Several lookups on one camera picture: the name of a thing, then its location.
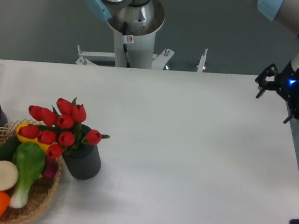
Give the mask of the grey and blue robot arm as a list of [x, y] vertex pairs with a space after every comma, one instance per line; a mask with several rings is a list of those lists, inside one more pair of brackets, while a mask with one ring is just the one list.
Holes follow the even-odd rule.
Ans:
[[[172, 53], [154, 56], [156, 32], [164, 22], [159, 0], [84, 0], [90, 11], [113, 30], [117, 67], [163, 69]], [[299, 0], [258, 0], [259, 12], [299, 38]], [[256, 78], [259, 94], [275, 91], [289, 108], [289, 119], [299, 121], [299, 52], [278, 71], [270, 64]]]

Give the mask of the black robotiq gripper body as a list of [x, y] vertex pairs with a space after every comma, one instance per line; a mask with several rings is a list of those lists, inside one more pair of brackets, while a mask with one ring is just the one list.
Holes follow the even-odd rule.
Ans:
[[289, 62], [274, 80], [276, 92], [286, 100], [288, 107], [299, 110], [299, 65]]

